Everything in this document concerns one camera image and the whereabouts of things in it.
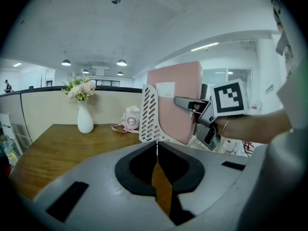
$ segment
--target ceiling camera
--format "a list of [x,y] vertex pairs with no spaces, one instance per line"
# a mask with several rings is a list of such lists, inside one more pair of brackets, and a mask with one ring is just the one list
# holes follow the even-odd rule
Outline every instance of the ceiling camera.
[[118,3],[121,2],[121,0],[112,0],[111,2],[112,2],[113,4],[118,4]]

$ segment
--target hand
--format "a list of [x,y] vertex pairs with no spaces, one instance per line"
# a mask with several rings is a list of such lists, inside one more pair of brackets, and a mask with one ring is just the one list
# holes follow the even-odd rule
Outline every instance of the hand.
[[221,117],[218,117],[214,123],[216,124],[216,127],[217,127],[217,134],[218,135],[221,135],[222,133],[222,130],[223,130],[223,127],[225,126],[226,122],[228,121],[228,116],[221,116]]

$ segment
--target flower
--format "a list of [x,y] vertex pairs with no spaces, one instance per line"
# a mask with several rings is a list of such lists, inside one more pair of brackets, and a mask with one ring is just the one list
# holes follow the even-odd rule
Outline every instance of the flower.
[[65,85],[65,89],[62,89],[62,91],[69,99],[76,98],[84,101],[94,94],[95,84],[89,78],[75,78],[74,75],[70,75],[68,82],[69,84]]
[[74,99],[75,98],[75,94],[72,91],[69,91],[67,94],[69,99]]

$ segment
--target human arm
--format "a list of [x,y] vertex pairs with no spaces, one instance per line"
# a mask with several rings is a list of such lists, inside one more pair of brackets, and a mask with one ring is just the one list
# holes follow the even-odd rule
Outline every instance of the human arm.
[[[221,135],[228,116],[216,119],[218,134]],[[281,109],[266,115],[229,116],[223,137],[242,141],[268,144],[275,136],[290,130],[291,123]]]

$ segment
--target desk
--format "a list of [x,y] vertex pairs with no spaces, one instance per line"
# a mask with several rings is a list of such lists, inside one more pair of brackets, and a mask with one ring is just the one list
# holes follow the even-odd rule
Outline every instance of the desk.
[[[48,183],[83,160],[98,154],[141,143],[138,134],[119,133],[111,124],[94,125],[89,134],[79,132],[77,125],[54,124],[24,153],[10,174],[17,192],[33,199]],[[157,202],[168,215],[172,187],[157,163],[153,171]]]

